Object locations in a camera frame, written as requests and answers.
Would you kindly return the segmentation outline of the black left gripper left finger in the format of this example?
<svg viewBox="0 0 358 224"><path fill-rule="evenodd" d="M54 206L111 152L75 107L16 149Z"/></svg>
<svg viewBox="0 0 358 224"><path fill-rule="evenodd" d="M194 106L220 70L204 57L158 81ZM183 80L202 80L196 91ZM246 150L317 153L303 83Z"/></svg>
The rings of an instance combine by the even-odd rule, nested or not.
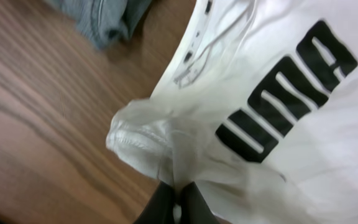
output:
<svg viewBox="0 0 358 224"><path fill-rule="evenodd" d="M160 182L148 204L134 224L174 224L175 191Z"/></svg>

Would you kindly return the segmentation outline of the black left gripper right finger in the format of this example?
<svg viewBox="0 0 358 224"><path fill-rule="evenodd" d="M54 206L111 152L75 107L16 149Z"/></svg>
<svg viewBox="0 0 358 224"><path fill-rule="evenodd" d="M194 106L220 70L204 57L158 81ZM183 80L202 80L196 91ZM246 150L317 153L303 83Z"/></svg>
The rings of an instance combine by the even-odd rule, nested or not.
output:
<svg viewBox="0 0 358 224"><path fill-rule="evenodd" d="M180 224L219 224L194 182L181 191L180 206Z"/></svg>

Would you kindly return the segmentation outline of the white t-shirt black print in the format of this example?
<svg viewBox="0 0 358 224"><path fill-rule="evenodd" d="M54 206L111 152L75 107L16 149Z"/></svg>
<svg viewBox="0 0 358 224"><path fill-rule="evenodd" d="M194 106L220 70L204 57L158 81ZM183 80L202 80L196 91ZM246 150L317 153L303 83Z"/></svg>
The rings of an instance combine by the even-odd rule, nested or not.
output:
<svg viewBox="0 0 358 224"><path fill-rule="evenodd" d="M232 223L358 223L358 1L197 1L106 145Z"/></svg>

